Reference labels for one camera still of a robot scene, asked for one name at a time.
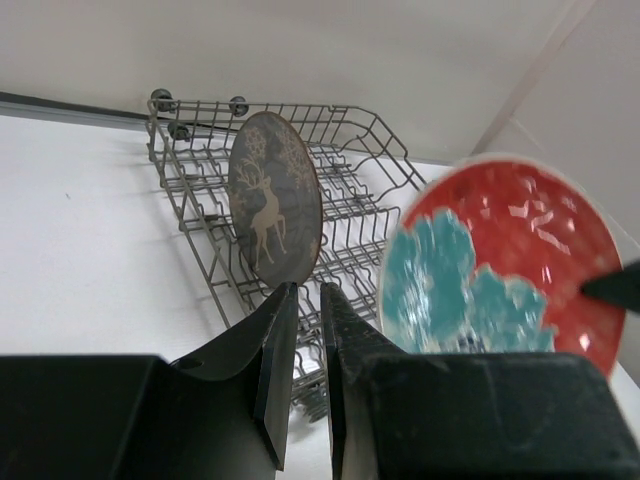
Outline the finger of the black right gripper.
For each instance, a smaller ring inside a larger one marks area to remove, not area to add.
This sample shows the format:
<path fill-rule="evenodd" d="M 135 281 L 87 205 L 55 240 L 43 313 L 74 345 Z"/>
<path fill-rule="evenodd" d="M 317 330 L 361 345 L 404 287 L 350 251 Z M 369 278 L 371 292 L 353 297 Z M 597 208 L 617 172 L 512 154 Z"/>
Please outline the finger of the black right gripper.
<path fill-rule="evenodd" d="M 640 312 L 640 265 L 635 260 L 582 284 L 582 293 L 635 314 Z"/>

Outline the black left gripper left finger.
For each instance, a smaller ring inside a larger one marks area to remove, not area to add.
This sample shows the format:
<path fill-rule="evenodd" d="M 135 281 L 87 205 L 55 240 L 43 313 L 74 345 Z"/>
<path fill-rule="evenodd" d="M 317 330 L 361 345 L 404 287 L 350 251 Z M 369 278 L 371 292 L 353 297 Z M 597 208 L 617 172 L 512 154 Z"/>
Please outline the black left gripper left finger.
<path fill-rule="evenodd" d="M 1 360 L 5 479 L 271 479 L 285 462 L 298 289 L 199 349 Z"/>

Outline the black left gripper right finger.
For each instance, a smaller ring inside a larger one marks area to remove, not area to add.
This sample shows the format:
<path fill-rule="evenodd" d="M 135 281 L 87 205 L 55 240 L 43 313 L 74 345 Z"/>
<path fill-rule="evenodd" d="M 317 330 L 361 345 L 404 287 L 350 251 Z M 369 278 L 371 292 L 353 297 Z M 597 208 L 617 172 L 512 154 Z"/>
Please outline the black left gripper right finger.
<path fill-rule="evenodd" d="M 573 354 L 408 354 L 321 288 L 336 479 L 635 479 L 604 376 Z"/>

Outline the red and teal floral plate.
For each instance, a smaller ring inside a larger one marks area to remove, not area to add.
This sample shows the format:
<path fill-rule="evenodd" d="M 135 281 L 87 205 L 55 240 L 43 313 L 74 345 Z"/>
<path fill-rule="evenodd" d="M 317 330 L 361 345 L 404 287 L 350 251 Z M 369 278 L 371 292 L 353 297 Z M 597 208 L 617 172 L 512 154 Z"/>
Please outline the red and teal floral plate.
<path fill-rule="evenodd" d="M 572 353 L 610 375 L 626 314 L 581 287 L 621 264 L 576 182 L 526 157 L 481 154 L 401 216 L 378 276 L 378 322 L 409 353 Z"/>

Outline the grey reindeer plate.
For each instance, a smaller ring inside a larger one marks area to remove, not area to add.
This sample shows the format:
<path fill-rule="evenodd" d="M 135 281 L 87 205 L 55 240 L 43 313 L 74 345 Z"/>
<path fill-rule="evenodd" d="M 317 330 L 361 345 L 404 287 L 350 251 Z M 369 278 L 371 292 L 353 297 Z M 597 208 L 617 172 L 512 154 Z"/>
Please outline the grey reindeer plate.
<path fill-rule="evenodd" d="M 323 233 L 323 201 L 309 149 L 282 116 L 258 112 L 233 142 L 228 199 L 238 246 L 248 266 L 271 288 L 303 284 Z"/>

